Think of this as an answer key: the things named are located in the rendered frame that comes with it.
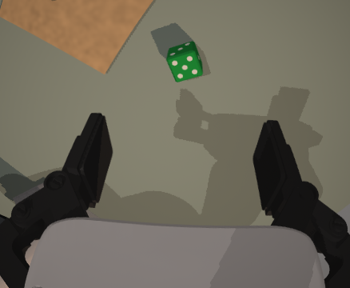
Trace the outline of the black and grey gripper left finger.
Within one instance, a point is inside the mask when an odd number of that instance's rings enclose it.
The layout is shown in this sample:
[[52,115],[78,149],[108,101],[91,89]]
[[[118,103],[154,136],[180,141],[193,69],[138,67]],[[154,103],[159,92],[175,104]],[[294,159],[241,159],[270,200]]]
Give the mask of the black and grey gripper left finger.
[[[0,276],[9,288],[24,288],[30,265],[25,254],[52,222],[88,218],[99,203],[113,155],[105,116],[91,113],[62,170],[48,174],[44,187],[14,206],[0,224]],[[68,165],[67,165],[68,164]]]

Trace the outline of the green die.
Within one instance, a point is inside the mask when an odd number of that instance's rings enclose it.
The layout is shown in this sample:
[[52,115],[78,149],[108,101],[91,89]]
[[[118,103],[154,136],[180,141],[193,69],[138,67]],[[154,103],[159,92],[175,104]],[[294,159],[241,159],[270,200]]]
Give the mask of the green die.
[[176,82],[203,74],[202,61],[193,41],[169,48],[166,61]]

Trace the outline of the tan mat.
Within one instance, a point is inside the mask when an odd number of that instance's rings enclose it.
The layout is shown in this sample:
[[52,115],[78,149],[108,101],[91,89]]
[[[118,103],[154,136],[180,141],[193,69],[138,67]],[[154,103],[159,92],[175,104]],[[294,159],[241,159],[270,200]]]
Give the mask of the tan mat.
[[0,17],[105,74],[153,0],[2,0]]

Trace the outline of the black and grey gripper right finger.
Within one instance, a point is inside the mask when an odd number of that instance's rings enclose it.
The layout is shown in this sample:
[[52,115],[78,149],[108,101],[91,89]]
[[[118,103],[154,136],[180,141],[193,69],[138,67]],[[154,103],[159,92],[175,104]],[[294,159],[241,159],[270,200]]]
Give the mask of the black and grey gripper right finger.
[[318,199],[318,190],[312,183],[302,181],[278,121],[264,122],[253,165],[261,208],[265,216],[274,218],[271,226],[284,226],[307,234],[317,253],[323,254],[329,265],[325,288],[350,288],[347,223]]

